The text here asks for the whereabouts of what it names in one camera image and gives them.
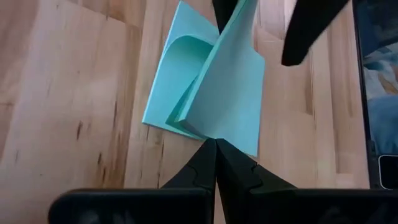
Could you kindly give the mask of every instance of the folded paper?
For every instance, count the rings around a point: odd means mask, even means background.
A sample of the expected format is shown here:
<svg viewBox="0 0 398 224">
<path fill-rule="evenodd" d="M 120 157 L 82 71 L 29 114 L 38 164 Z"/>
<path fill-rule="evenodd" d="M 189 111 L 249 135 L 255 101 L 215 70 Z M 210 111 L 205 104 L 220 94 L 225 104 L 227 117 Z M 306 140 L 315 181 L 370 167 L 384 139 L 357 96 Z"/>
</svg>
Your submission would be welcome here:
<svg viewBox="0 0 398 224">
<path fill-rule="evenodd" d="M 240 0 L 221 35 L 180 2 L 142 122 L 224 138 L 256 156 L 264 59 L 251 47 L 257 1 Z"/>
</svg>

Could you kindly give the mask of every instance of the black stand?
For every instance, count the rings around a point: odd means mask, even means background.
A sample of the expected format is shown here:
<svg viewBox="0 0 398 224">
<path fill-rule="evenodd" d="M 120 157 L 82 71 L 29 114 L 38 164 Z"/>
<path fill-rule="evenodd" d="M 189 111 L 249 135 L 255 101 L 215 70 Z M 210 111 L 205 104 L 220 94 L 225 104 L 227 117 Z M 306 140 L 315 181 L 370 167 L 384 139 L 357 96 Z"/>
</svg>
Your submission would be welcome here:
<svg viewBox="0 0 398 224">
<path fill-rule="evenodd" d="M 209 139 L 159 190 L 74 190 L 49 222 L 213 223 L 215 184 L 227 223 L 398 223 L 387 190 L 297 189 L 223 139 Z"/>
</svg>

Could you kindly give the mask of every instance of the light blue sticky note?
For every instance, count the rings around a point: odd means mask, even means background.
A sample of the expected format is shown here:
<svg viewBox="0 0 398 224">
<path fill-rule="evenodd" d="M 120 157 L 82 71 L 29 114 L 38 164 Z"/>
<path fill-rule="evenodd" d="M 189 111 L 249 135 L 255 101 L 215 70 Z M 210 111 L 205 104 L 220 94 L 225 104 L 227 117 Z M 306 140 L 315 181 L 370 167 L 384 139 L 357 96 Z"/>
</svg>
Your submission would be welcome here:
<svg viewBox="0 0 398 224">
<path fill-rule="evenodd" d="M 213 24 L 188 4 L 179 3 L 152 84 L 143 123 L 201 138 L 176 128 L 178 125 L 168 125 L 166 120 L 198 76 L 218 37 L 218 29 Z"/>
<path fill-rule="evenodd" d="M 176 117 L 198 136 L 257 155 L 264 59 L 251 47 L 257 1 L 240 0 Z"/>
</svg>

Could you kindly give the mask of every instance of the black plastic object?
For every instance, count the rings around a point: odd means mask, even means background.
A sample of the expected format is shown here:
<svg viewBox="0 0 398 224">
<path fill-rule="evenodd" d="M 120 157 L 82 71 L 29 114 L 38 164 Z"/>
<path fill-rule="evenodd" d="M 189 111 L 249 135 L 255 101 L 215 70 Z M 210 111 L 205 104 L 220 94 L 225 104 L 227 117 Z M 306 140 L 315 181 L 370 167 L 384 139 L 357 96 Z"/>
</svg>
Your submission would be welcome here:
<svg viewBox="0 0 398 224">
<path fill-rule="evenodd" d="M 223 32 L 226 24 L 231 18 L 237 3 L 238 0 L 213 0 L 213 7 L 217 20 L 218 31 L 220 33 Z"/>
<path fill-rule="evenodd" d="M 398 156 L 379 157 L 380 185 L 385 189 L 398 189 Z"/>
<path fill-rule="evenodd" d="M 49 223 L 213 223 L 216 177 L 228 224 L 398 223 L 394 191 L 296 189 L 223 139 L 207 140 L 159 190 L 68 192 Z"/>
<path fill-rule="evenodd" d="M 303 62 L 314 41 L 348 0 L 297 0 L 285 37 L 282 65 Z"/>
</svg>

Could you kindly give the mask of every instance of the wood grain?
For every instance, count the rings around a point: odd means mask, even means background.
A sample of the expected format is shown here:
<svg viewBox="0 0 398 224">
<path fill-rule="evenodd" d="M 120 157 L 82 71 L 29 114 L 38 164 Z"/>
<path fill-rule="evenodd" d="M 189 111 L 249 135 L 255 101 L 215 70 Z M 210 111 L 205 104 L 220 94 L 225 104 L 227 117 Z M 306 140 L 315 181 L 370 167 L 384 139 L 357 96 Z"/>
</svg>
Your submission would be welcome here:
<svg viewBox="0 0 398 224">
<path fill-rule="evenodd" d="M 216 24 L 211 0 L 187 2 Z M 256 11 L 267 70 L 255 160 L 298 187 L 367 188 L 352 5 L 303 64 L 284 67 L 294 3 L 260 0 Z M 159 188 L 196 152 L 200 141 L 141 123 L 177 4 L 0 1 L 3 223 L 44 223 L 70 189 Z M 224 223 L 219 195 L 215 213 Z"/>
</svg>

